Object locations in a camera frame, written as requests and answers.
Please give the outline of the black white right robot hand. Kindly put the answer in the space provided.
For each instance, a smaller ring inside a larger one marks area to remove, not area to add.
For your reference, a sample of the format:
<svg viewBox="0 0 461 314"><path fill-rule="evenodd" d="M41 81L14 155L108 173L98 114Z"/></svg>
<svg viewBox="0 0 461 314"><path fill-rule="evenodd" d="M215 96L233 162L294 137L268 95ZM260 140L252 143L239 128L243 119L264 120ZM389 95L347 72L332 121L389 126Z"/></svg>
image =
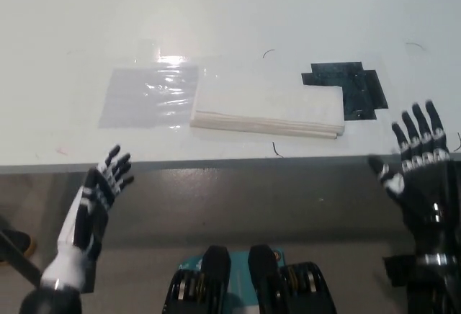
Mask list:
<svg viewBox="0 0 461 314"><path fill-rule="evenodd" d="M389 197L403 213L403 223L414 237L416 254L460 251L460 176L447 147L447 136L432 101L403 112L403 126L392 130L400 151L396 171L379 156L368 163Z"/></svg>

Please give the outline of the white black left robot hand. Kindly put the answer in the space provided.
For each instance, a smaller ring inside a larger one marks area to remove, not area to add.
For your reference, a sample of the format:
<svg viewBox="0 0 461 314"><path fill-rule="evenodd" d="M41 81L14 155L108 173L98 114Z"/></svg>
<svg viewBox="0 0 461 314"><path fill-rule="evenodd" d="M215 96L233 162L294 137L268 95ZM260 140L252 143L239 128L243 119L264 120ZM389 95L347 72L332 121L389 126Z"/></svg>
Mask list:
<svg viewBox="0 0 461 314"><path fill-rule="evenodd" d="M98 259L109 211L134 180L130 175L131 155L120 156L120 150L115 145L103 161L87 171L58 236L58 251L76 249L92 261Z"/></svg>

